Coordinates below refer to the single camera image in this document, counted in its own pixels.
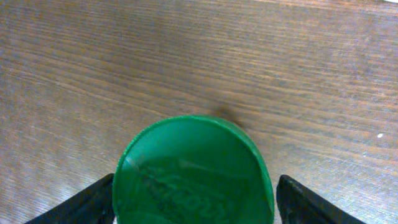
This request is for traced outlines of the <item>green lid glass jar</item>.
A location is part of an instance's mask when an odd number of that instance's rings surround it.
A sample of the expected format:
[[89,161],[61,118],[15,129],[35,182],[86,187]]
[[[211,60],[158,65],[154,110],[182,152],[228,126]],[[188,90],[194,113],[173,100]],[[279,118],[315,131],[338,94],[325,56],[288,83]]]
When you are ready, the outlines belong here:
[[167,118],[141,131],[113,179],[118,223],[266,224],[274,193],[263,157],[236,124]]

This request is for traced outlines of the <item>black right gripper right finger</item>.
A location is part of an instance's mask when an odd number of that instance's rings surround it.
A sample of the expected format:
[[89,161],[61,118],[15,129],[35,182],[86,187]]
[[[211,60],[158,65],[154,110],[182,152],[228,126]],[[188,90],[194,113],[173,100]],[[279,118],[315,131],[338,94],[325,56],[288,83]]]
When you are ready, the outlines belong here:
[[283,224],[364,224],[288,175],[281,175],[276,191]]

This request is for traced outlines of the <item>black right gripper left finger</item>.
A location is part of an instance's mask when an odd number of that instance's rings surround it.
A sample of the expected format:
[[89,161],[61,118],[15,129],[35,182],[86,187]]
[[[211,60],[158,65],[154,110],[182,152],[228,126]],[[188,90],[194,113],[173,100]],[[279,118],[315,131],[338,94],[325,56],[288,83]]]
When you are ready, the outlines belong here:
[[113,224],[113,174],[108,174],[26,224]]

